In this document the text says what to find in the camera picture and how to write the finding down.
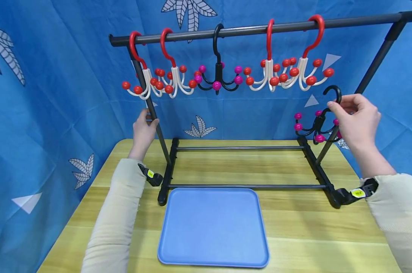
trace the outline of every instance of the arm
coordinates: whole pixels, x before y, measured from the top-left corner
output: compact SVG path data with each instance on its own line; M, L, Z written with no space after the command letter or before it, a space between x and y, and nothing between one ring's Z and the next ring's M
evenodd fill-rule
M361 94L343 96L341 104L329 102L327 106L338 118L341 134L362 176L378 182L367 204L399 268L403 273L412 273L412 176L398 174L376 148L381 113Z
M127 272L133 226L146 181L138 164L142 164L159 123L158 119L146 121L151 119L147 113L143 109L133 124L133 147L113 173L83 259L83 273Z

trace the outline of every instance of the beige sleeve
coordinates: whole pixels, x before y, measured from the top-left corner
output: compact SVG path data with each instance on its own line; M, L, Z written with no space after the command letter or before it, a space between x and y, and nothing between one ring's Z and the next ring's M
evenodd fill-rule
M146 181L138 163L129 158L118 163L88 243L82 272L127 271L133 225Z
M412 273L412 176L376 176L376 193L367 198L402 273Z

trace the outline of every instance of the black hook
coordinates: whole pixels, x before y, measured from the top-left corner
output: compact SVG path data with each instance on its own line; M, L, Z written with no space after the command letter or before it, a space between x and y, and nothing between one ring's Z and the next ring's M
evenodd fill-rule
M328 86L326 89L324 89L323 91L323 95L326 95L327 92L329 92L330 90L335 90L336 95L337 95L337 103L341 103L341 89L336 86L336 85L330 85ZM308 136L310 134L313 133L313 143L316 145L318 143L322 143L323 141L325 141L325 137L323 136L324 134L328 134L330 132L333 131L333 129L338 126L338 120L335 119L333 120L333 127L327 131L322 131L321 127L323 127L324 121L326 120L326 113L330 112L330 109L328 107L326 107L323 111L317 111L315 112L315 120L314 123L312 124L312 127L310 129L304 129L303 126L299 123L299 120L302 118L302 114L297 113L294 115L294 118L296 119L296 124L294 126L294 129L296 130L296 135L298 136ZM304 134L300 134L299 131L302 130L306 133ZM335 140L333 140L332 142L337 142L341 139L341 134L337 134L337 137Z
M214 30L214 40L212 41L212 47L214 48L214 54L217 56L217 63L221 63L221 54L218 52L217 49L217 40L218 40L218 33L220 33L220 30L223 29L224 26L222 23L219 23Z
M218 52L217 49L217 40L218 40L218 35L220 33L220 30L223 29L224 26L223 24L218 24L215 27L215 31L214 31L214 39L212 41L212 47L214 49L214 54L215 56L217 56L217 63L215 64L215 79L214 81L209 81L207 80L204 72L206 71L206 67L205 66L200 66L200 68L198 69L198 71L200 71L201 73L201 78L199 78L197 81L198 84L198 88L200 88L201 90L211 90L214 89L215 90L215 94L218 95L218 92L220 90L221 87L223 87L224 89L226 89L227 91L235 91L236 89L238 89L239 85L241 83L243 83L243 78L239 75L243 69L241 66L237 66L235 67L235 78L234 80L230 81L230 82L226 82L223 80L223 67L224 64L221 62L221 54L220 52ZM201 86L201 82L205 81L205 83L209 84L209 87L204 87ZM235 87L229 88L228 86L235 83Z

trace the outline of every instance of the blue tray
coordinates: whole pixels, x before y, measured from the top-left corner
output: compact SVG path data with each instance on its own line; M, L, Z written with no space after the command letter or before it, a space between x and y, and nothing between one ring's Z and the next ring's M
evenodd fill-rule
M157 257L163 264L265 267L270 253L257 194L250 189L172 190Z

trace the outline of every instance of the metal rack frame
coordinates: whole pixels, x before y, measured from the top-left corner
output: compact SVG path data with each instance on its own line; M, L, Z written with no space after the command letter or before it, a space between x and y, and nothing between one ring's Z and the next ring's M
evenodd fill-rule
M362 78L359 86L356 88L355 94L363 93L365 88L370 83L370 80L375 75L376 70L381 65L391 46L398 39L400 33L404 29L407 23L412 22L412 11L399 12L396 14L382 14L366 17L350 17L350 18L340 18L325 20L325 28L343 28L343 27L355 27L355 26L364 26L364 25L380 25L380 24L392 24L390 30L388 31L384 42L381 45L381 48L377 52L375 58L373 59L370 67L367 69L364 77ZM314 21L305 21L305 22L296 22L296 23L286 23L286 24L276 24L273 25L272 32L293 32L293 31L305 31L317 29L318 26ZM240 28L224 28L221 29L219 37L234 37L234 36L244 36L244 35L256 35L256 34L265 34L267 30L266 25L261 26L249 26L249 27L240 27ZM198 39L208 39L214 37L214 30L208 31L192 31L192 32L179 32L171 33L166 36L165 41L185 41L185 40L198 40ZM143 89L146 88L145 78L142 73L142 67L140 63L135 60L132 53L129 49L129 37L120 36L114 37L109 35L109 41L114 47L126 47L133 62L134 68L138 75L139 83ZM135 38L136 44L151 44L159 43L160 34L157 35L144 35L138 36ZM156 119L156 110L154 109L153 102L151 97L146 100L149 112L152 119ZM321 153L316 157L311 150L306 138L298 137L297 143L298 146L252 146L252 147L179 147L179 139L173 138L171 149L168 152L168 149L165 144L165 139L162 134L160 126L157 126L156 132L157 137L159 138L160 145L167 162L165 169L165 175L163 177L162 184L160 185L160 192L157 198L160 206L165 206L167 203L168 193L170 189L182 188L182 187L197 187L197 188L250 188L250 189L322 189L324 190L330 204L332 207L339 209L342 204L341 196L338 195L338 191L335 190L335 187L327 178L326 173L321 167L321 161L332 145L332 140L335 139L337 134L338 127L336 127L332 134L330 135L329 140L324 144L324 147ZM210 184L171 184L172 175L174 172L174 166L176 163L177 153L185 152L189 150L301 150L306 157L309 166L311 167L313 173L316 176L320 185L210 185Z

